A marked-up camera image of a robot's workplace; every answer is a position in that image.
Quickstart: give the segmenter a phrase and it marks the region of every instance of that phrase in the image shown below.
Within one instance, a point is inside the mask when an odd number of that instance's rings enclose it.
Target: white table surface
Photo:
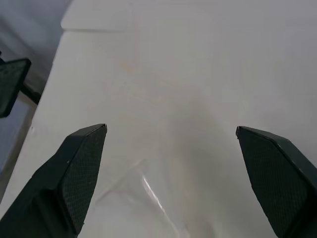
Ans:
[[[101,6],[108,11],[107,2],[92,2],[97,13]],[[157,192],[158,197],[167,208],[173,207],[169,196],[177,201],[193,237],[204,232],[274,237],[252,192],[235,128],[247,125],[287,137],[317,164],[316,5],[213,4],[133,4],[132,21],[125,24],[125,17],[112,27],[89,9],[85,17],[93,20],[83,24],[78,10],[84,9],[74,7],[71,16],[71,6],[63,27],[87,31],[65,32],[61,39],[0,215],[68,134],[107,123],[81,237],[100,237],[94,229],[109,236],[98,201],[143,159],[151,161],[152,183],[169,175],[168,192]],[[162,174],[155,172],[158,161],[168,165],[158,165]]]

